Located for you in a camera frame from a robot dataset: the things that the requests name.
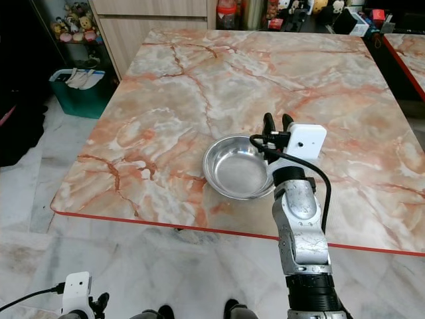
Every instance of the bowl rim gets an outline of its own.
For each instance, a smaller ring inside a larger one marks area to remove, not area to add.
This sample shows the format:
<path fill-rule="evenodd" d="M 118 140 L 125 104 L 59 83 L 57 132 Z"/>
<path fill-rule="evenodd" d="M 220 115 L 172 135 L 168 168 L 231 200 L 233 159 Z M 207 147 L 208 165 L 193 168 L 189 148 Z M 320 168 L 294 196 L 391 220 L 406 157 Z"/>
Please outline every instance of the bowl rim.
<path fill-rule="evenodd" d="M 220 143 L 222 143 L 225 140 L 231 139 L 231 138 L 249 138 L 250 136 L 248 134 L 230 134 L 230 135 L 226 135 L 223 136 L 221 138 L 219 138 L 218 140 L 214 141 L 205 151 L 204 156 L 203 156 L 203 160 L 202 160 L 202 169 L 204 172 L 204 176 L 207 179 L 207 182 L 210 184 L 210 186 L 215 189 L 217 192 L 219 192 L 221 195 L 224 195 L 226 197 L 232 198 L 232 199 L 239 199 L 242 201 L 246 201 L 249 199 L 255 199 L 255 198 L 261 198 L 264 197 L 268 194 L 270 194 L 273 190 L 274 190 L 274 183 L 273 183 L 273 179 L 270 180 L 270 186 L 265 188 L 265 190 L 259 192 L 259 193 L 255 193 L 254 195 L 248 195 L 248 196 L 243 196 L 243 197 L 238 197 L 235 196 L 234 194 L 228 193 L 225 190 L 223 190 L 221 187 L 219 187 L 213 180 L 212 175 L 208 169 L 208 165 L 207 165 L 207 157 L 209 155 L 209 153 L 211 152 L 211 150 L 216 147 L 217 145 L 219 145 Z"/>

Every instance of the black shoe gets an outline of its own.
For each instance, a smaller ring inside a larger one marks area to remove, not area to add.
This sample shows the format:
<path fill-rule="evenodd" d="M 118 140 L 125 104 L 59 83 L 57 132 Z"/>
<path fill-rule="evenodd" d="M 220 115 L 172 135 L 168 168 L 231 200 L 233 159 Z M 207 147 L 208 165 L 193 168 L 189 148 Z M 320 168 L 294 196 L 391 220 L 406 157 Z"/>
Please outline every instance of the black shoe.
<path fill-rule="evenodd" d="M 230 311 L 237 304 L 239 304 L 239 301 L 237 301 L 236 299 L 229 299 L 229 300 L 227 300 L 226 305 L 224 306 L 224 317 L 223 317 L 224 319 L 229 319 L 230 318 Z"/>
<path fill-rule="evenodd" d="M 174 319 L 174 311 L 168 304 L 161 306 L 158 310 L 158 313 L 161 314 L 165 319 Z"/>

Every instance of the wooden cabinet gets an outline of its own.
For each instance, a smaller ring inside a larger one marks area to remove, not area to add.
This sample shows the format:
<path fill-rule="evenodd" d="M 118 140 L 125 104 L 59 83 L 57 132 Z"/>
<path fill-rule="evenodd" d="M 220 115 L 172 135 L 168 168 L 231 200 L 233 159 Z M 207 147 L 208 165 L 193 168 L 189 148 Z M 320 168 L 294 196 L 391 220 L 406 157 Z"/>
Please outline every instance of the wooden cabinet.
<path fill-rule="evenodd" d="M 217 0 L 89 2 L 120 80 L 151 29 L 215 29 Z"/>
<path fill-rule="evenodd" d="M 152 28 L 206 29 L 206 21 L 157 20 L 157 19 L 107 19 L 100 18 L 121 77 Z"/>

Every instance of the red table edge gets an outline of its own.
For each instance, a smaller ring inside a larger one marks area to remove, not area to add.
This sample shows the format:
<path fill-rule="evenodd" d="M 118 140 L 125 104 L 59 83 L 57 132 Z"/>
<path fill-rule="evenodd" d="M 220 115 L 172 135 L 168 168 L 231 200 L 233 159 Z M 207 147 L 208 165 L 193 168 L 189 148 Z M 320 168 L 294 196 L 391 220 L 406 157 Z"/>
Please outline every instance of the red table edge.
<path fill-rule="evenodd" d="M 409 68 L 405 65 L 403 60 L 399 57 L 398 53 L 395 51 L 395 49 L 392 47 L 392 45 L 389 43 L 389 41 L 386 39 L 385 36 L 383 37 L 383 41 L 387 49 L 390 51 L 391 55 L 397 61 L 398 65 L 400 65 L 401 69 L 404 71 L 405 75 L 407 75 L 409 81 L 413 84 L 413 87 L 415 88 L 415 90 L 419 93 L 423 101 L 425 101 L 425 92 L 422 89 L 422 87 L 419 85 L 418 81 L 414 78 Z"/>
<path fill-rule="evenodd" d="M 261 239 L 271 239 L 278 241 L 279 237 L 276 236 L 267 236 L 267 235 L 258 235 L 252 233 L 243 233 L 239 231 L 226 231 L 223 229 L 211 229 L 211 228 L 202 228 L 202 227 L 194 227 L 194 226 L 182 226 L 182 225 L 174 225 L 168 223 L 157 223 L 154 221 L 138 221 L 133 219 L 124 219 L 124 218 L 116 218 L 116 217 L 105 217 L 105 216 L 97 216 L 97 215 L 86 215 L 86 214 L 77 214 L 77 213 L 67 213 L 63 211 L 54 211 L 56 214 L 70 217 L 82 217 L 89 219 L 99 219 L 104 221 L 119 221 L 122 223 L 135 223 L 135 224 L 144 224 L 144 225 L 152 225 L 152 226 L 162 226 L 162 227 L 170 227 L 176 229 L 190 229 L 192 231 L 206 231 L 209 233 L 220 233 L 227 235 L 237 235 L 237 236 L 245 236 L 245 237 L 254 237 Z M 425 253 L 416 253 L 414 251 L 394 251 L 391 249 L 380 249 L 380 248 L 372 248 L 372 247 L 361 247 L 361 246 L 351 246 L 351 245 L 342 245 L 342 244 L 328 244 L 330 247 L 342 248 L 342 249 L 353 249 L 355 251 L 372 251 L 375 253 L 387 253 L 387 254 L 396 254 L 396 255 L 408 255 L 408 256 L 417 256 L 417 257 L 425 257 Z"/>

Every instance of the tiled floor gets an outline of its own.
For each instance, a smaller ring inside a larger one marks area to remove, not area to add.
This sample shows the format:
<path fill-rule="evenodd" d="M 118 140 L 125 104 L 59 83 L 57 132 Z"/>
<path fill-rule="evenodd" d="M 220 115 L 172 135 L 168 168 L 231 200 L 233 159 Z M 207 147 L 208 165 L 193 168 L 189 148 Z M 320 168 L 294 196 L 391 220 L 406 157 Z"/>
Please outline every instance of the tiled floor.
<path fill-rule="evenodd" d="M 219 319 L 230 297 L 260 318 L 285 318 L 275 241 L 52 214 L 50 201 L 95 123 L 64 115 L 53 98 L 38 146 L 0 170 L 0 304 L 88 270 L 92 294 L 111 295 L 107 319 L 163 303 L 177 319 Z M 330 251 L 337 291 L 354 318 L 423 318 L 425 258 Z M 59 296 L 38 296 L 0 318 L 57 318 L 60 307 Z"/>

